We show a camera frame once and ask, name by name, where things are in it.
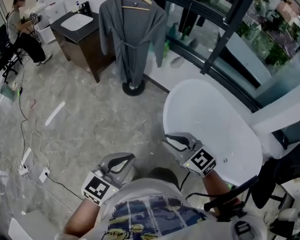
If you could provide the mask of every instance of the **freestanding bathtub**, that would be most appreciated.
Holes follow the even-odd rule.
[[[201,140],[216,156],[215,170],[231,184],[239,186],[260,172],[263,155],[258,137],[204,80],[188,79],[172,89],[164,104],[163,128],[166,134],[188,132]]]

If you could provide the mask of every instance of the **sink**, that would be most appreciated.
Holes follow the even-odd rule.
[[[91,17],[88,17],[83,14],[75,14],[72,17],[65,20],[61,26],[66,28],[70,31],[76,31],[87,25],[88,23],[92,22],[94,19]]]

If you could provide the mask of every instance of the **person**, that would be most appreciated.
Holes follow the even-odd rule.
[[[259,5],[260,11],[259,11],[259,23],[263,25],[267,20],[267,12],[268,12],[268,5],[263,0],[255,0],[257,5]]]
[[[230,191],[214,170],[203,183],[210,195]],[[232,207],[238,202],[235,198],[226,205]],[[95,225],[100,209],[101,222]],[[245,239],[267,239],[260,217],[248,213],[230,222],[218,222],[219,214],[221,209],[210,213],[191,207],[179,191],[175,174],[157,167],[146,178],[125,184],[101,208],[85,199],[55,240],[236,240],[241,239],[235,232],[238,221],[247,222],[251,228],[251,238]]]
[[[32,21],[27,18],[22,22],[20,18],[20,7],[26,5],[26,0],[13,0],[12,10],[7,16],[7,34],[8,39],[12,45],[17,49],[23,49],[31,57],[37,66],[46,63],[52,54],[45,54],[40,43],[32,36],[21,32],[26,28],[38,23],[38,20]]]

